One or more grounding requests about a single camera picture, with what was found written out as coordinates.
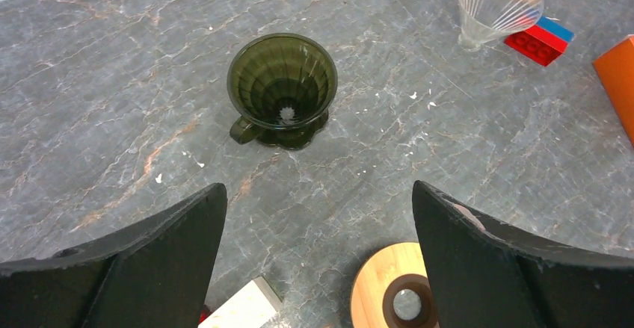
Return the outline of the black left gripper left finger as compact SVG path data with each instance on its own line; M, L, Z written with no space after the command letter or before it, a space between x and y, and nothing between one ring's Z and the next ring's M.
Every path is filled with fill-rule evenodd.
M1 264L3 327L196 327L227 214L211 184L45 259Z

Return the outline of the orange black coffee filter box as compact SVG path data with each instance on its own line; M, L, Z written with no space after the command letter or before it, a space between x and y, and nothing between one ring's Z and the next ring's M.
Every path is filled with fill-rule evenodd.
M633 35L599 56L593 66L633 144Z

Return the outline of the round wooden dripper stand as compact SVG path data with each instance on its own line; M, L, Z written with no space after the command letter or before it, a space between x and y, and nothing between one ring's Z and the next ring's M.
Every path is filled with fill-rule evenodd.
M394 309L394 299L403 290L411 290L422 304L420 313L409 320ZM392 244L370 257L354 279L350 304L354 328L438 327L437 304L419 243Z

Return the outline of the clear ribbed glass funnel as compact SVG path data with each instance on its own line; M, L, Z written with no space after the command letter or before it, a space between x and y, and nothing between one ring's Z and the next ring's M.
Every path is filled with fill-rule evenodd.
M474 52L493 40L532 27L542 17L544 0L458 0L458 44Z

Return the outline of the dark green glass dripper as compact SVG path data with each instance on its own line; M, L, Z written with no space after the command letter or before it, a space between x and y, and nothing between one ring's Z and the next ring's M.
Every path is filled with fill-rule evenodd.
M293 33L256 38L227 72L227 92L240 113L230 137L303 149L326 126L337 87L335 62L316 41Z

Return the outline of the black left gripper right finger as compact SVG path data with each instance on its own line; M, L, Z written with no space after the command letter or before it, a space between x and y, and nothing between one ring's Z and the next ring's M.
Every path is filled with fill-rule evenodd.
M412 212L442 327L631 327L633 260L552 241L417 181Z

